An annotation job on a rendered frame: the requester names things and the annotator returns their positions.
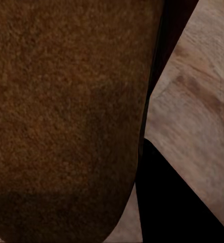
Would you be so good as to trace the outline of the sandal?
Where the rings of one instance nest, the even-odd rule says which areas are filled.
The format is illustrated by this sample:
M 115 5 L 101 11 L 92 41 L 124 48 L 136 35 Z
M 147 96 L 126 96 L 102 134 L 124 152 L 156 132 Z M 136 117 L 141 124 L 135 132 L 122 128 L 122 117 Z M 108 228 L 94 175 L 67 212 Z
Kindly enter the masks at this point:
M 150 96 L 199 0 L 0 0 L 0 238 L 102 243 Z

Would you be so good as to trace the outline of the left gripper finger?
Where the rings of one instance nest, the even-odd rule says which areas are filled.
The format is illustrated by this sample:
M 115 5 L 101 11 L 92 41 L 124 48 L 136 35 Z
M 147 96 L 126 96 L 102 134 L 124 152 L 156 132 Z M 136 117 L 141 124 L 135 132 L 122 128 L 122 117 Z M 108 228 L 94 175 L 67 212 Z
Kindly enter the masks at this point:
M 224 243 L 224 227 L 144 139 L 135 180 L 143 243 Z

